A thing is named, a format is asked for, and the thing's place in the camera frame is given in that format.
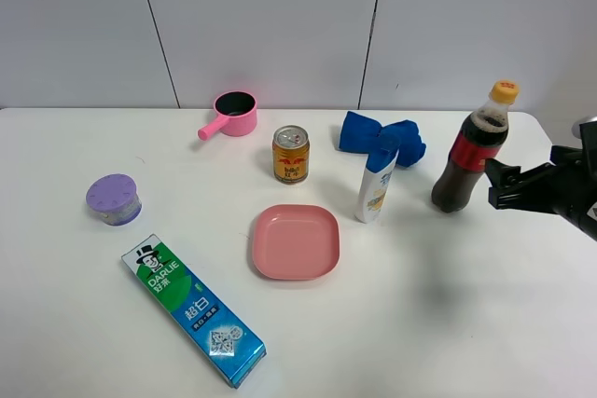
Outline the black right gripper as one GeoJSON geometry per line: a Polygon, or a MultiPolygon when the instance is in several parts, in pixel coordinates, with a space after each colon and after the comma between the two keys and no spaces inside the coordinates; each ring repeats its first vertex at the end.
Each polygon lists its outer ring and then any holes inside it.
{"type": "Polygon", "coordinates": [[[485,174],[492,187],[489,203],[496,210],[558,214],[582,233],[596,240],[596,117],[579,120],[573,127],[581,147],[553,145],[550,161],[556,167],[552,188],[528,184],[553,168],[549,162],[523,172],[497,159],[487,159],[485,174]]]}

